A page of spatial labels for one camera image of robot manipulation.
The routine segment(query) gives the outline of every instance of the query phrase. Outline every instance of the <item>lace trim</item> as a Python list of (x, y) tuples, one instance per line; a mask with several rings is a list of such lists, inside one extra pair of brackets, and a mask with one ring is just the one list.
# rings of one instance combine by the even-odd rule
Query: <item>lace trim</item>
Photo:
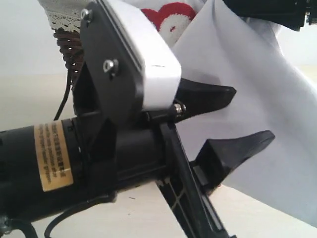
[(80, 18), (51, 11), (46, 11), (46, 14), (54, 30), (62, 28), (69, 32), (80, 32)]

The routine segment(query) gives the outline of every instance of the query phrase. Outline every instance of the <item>black wire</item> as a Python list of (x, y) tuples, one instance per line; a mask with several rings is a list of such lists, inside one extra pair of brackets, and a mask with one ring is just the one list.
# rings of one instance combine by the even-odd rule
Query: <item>black wire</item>
[(79, 204), (73, 208), (70, 208), (69, 210), (65, 211), (64, 213), (62, 213), (61, 215), (56, 217), (54, 220), (52, 220), (52, 222), (45, 229), (44, 237), (51, 238), (50, 235), (51, 235), (51, 232), (54, 229), (54, 227), (56, 227), (60, 222), (62, 222), (66, 218), (68, 218), (68, 217), (70, 217), (78, 212), (82, 212), (84, 210), (87, 210), (87, 209), (89, 209), (93, 206), (96, 206), (98, 204), (112, 202), (113, 199), (114, 199), (114, 196), (100, 197), (100, 198), (96, 198), (94, 200)]
[(38, 235), (31, 223), (18, 219), (10, 219), (8, 220), (8, 225), (12, 228), (12, 230), (22, 231), (25, 238), (38, 238)]
[(67, 71), (67, 81), (66, 81), (66, 89), (65, 89), (65, 93), (64, 93), (64, 97), (59, 105), (59, 108), (57, 110), (57, 113), (54, 117), (54, 120), (58, 120), (61, 113), (63, 112), (64, 110), (64, 107), (66, 105), (66, 102), (68, 100), (68, 97), (69, 97), (69, 92), (70, 92), (70, 87), (71, 87), (71, 65), (73, 64), (73, 59), (82, 54), (83, 53), (83, 50), (79, 50), (77, 51), (71, 58), (70, 58), (70, 61), (67, 63), (67, 68), (68, 68), (68, 71)]

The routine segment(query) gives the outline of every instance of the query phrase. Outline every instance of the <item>yellow label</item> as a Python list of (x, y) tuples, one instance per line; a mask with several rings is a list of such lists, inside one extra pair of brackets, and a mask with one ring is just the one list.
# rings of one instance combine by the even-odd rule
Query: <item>yellow label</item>
[(61, 121), (34, 127), (36, 157), (44, 192), (74, 183)]

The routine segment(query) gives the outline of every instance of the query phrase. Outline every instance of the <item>white wall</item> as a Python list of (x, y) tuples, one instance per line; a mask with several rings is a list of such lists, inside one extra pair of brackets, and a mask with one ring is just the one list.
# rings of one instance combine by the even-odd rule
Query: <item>white wall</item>
[[(1, 0), (0, 75), (66, 73), (43, 8), (37, 0)], [(317, 26), (283, 28), (279, 42), (295, 65), (317, 65)]]
[(0, 0), (0, 75), (66, 73), (37, 0)]

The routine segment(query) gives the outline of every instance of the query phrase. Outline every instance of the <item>table surface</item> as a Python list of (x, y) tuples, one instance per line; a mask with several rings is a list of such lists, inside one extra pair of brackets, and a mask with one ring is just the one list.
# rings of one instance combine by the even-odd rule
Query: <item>table surface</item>
[[(63, 96), (65, 75), (0, 77), (0, 130), (51, 121)], [(63, 118), (73, 116), (71, 100)], [(221, 186), (211, 196), (231, 235), (238, 238), (317, 237), (317, 229)], [(39, 237), (52, 220), (35, 222)], [(118, 195), (114, 204), (98, 205), (62, 222), (54, 238), (182, 238), (185, 237), (154, 183)], [(13, 232), (8, 238), (22, 238)]]

